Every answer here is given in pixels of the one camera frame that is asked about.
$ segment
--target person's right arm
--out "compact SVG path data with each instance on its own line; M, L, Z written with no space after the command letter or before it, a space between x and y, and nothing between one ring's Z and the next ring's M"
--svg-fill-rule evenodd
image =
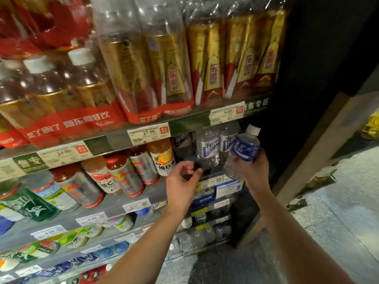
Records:
M326 253L272 194L268 161L262 149L254 163L236 165L257 202L277 258L290 284L353 284L348 274Z

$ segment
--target person's left hand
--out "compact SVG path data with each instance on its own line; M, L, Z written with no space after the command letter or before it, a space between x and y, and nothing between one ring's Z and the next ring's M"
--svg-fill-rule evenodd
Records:
M177 214L178 217L180 216L181 221L191 205L201 173L201 168L194 172L194 162L181 161L167 176L167 210ZM192 177L189 181L186 181L183 178L184 175L192 175Z

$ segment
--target person's right hand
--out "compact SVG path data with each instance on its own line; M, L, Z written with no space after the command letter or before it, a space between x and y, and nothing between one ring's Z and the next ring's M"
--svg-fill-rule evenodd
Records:
M238 157L235 164L253 197L261 192L271 192L268 183L269 166L264 148L261 148L253 163L244 161Z

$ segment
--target hand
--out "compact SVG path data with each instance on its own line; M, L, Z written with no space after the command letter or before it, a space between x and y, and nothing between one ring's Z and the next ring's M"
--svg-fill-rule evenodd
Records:
M260 152L253 163L237 158L235 160L238 171L242 174L250 194L255 197L258 193L271 193L268 183L268 160L264 148Z
M179 162L166 179L167 210L184 219L195 195L195 188L201 177L202 170L199 168L194 172L192 161ZM186 181L184 175L192 175Z

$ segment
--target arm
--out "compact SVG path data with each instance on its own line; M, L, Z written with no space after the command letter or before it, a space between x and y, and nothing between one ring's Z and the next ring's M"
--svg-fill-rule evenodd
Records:
M187 214L201 176L193 171L191 161L179 162L166 179L168 204L162 217L130 248L99 284L153 284L156 282L168 248L180 223ZM189 181L182 176L191 174Z
M262 149L254 163L236 160L265 220L277 257L290 284L353 284L348 274L312 239L272 194Z

